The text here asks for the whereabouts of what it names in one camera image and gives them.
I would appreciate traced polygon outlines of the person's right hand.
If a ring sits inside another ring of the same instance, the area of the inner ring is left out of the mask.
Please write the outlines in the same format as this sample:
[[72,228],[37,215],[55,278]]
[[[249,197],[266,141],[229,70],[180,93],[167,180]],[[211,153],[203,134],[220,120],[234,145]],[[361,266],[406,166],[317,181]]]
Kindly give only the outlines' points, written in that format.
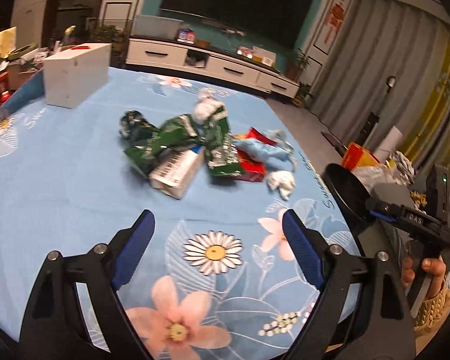
[[[405,256],[401,264],[401,283],[407,288],[414,280],[416,273],[412,267],[415,260],[411,256]],[[429,285],[425,300],[432,299],[439,294],[442,288],[446,273],[446,264],[444,264],[442,258],[424,258],[421,267],[425,272],[430,274],[433,278]]]

